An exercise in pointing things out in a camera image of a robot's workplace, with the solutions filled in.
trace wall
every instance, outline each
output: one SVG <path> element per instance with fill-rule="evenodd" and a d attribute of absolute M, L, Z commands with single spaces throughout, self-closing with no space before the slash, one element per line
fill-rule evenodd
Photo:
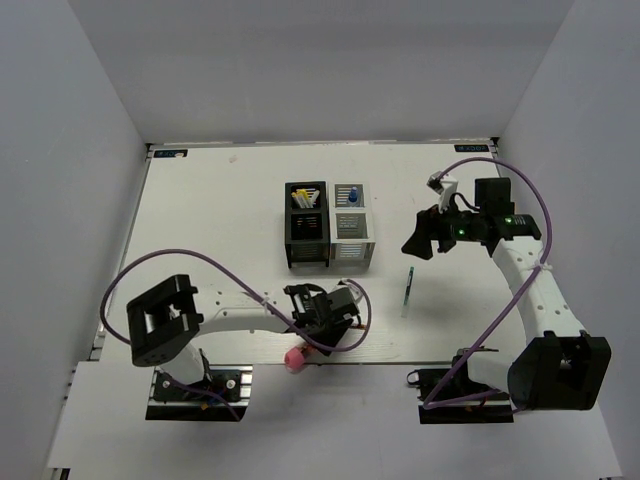
<path fill-rule="evenodd" d="M 0 2 L 2 478 L 40 478 L 144 151 L 67 2 Z"/>
<path fill-rule="evenodd" d="M 549 203 L 567 300 L 611 343 L 600 405 L 630 479 L 640 478 L 639 18 L 634 0 L 577 0 L 501 142 Z"/>
<path fill-rule="evenodd" d="M 70 0 L 147 142 L 499 135 L 572 0 Z"/>

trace white table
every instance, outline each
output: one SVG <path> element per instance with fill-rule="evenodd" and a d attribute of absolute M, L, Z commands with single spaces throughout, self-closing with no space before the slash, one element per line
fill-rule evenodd
<path fill-rule="evenodd" d="M 377 247 L 356 276 L 370 293 L 371 335 L 329 361 L 290 375 L 280 364 L 294 336 L 213 334 L 197 341 L 213 363 L 256 364 L 240 424 L 145 421 L 151 370 L 131 365 L 128 348 L 108 338 L 99 362 L 81 363 L 48 465 L 70 480 L 146 479 L 504 479 L 616 476 L 620 470 L 598 407 L 590 412 L 525 413 L 514 424 L 419 425 L 406 364 L 450 361 L 494 318 L 510 294 L 479 245 L 458 245 L 429 262 L 402 255 L 415 214 L 431 206 L 428 176 L 463 158 L 451 145 L 304 145 L 190 148 L 182 159 L 151 162 L 127 263 L 180 247 L 216 257 L 260 290 L 314 281 L 289 271 L 283 245 L 284 182 L 369 182 Z M 473 179 L 490 165 L 456 171 L 472 198 Z M 410 265 L 411 311 L 400 317 Z M 175 273 L 195 285 L 237 287 L 190 258 L 158 258 L 118 289 L 109 319 L 127 333 L 125 305 Z M 524 334 L 510 315 L 487 345 L 518 353 Z M 386 363 L 404 365 L 366 365 Z"/>
<path fill-rule="evenodd" d="M 466 156 L 456 153 L 451 144 L 322 144 L 190 148 L 185 158 L 156 158 L 151 161 L 126 263 L 160 248 L 188 248 L 221 261 L 258 291 L 309 281 L 329 288 L 342 272 L 320 268 L 309 276 L 307 271 L 287 268 L 284 183 L 366 181 L 377 244 L 370 269 L 355 278 L 372 298 L 371 333 L 362 347 L 326 361 L 450 361 L 458 348 L 473 343 L 509 301 L 506 281 L 480 245 L 459 244 L 428 262 L 404 255 L 400 248 L 413 233 L 418 211 L 437 201 L 426 186 L 429 176 Z M 493 165 L 475 163 L 454 175 L 460 181 L 459 190 L 472 200 L 474 179 L 497 174 Z M 408 318 L 401 318 L 411 265 L 415 266 L 411 309 Z M 121 283 L 109 315 L 114 327 L 128 335 L 126 303 L 176 273 L 188 273 L 199 287 L 239 291 L 199 260 L 156 258 Z M 360 333 L 347 335 L 344 344 Z M 255 364 L 282 363 L 284 353 L 300 340 L 267 332 L 224 332 L 194 343 L 212 363 Z M 507 317 L 487 345 L 514 355 L 522 350 L 524 333 L 517 312 Z M 107 339 L 103 360 L 129 358 L 125 345 Z"/>

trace black container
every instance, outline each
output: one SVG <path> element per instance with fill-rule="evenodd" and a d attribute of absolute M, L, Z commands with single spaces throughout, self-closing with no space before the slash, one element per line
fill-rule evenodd
<path fill-rule="evenodd" d="M 320 191 L 312 208 L 300 208 L 291 196 L 304 188 L 309 196 Z M 329 266 L 329 206 L 325 182 L 285 183 L 285 227 L 284 246 L 287 264 L 292 266 L 324 263 Z"/>

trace red object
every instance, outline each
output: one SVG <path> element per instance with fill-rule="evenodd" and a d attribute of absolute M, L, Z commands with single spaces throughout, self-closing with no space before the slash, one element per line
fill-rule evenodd
<path fill-rule="evenodd" d="M 298 347 L 293 347 L 291 350 L 284 354 L 284 364 L 289 370 L 299 370 L 304 365 L 304 362 L 304 354 Z"/>

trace black label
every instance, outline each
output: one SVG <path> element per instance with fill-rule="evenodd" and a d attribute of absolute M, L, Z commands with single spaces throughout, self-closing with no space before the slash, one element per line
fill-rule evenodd
<path fill-rule="evenodd" d="M 186 157 L 188 150 L 156 150 L 153 152 L 153 158 L 175 158 Z"/>
<path fill-rule="evenodd" d="M 488 145 L 454 145 L 453 148 L 456 149 L 456 152 L 460 153 L 477 153 L 477 152 L 488 152 Z"/>

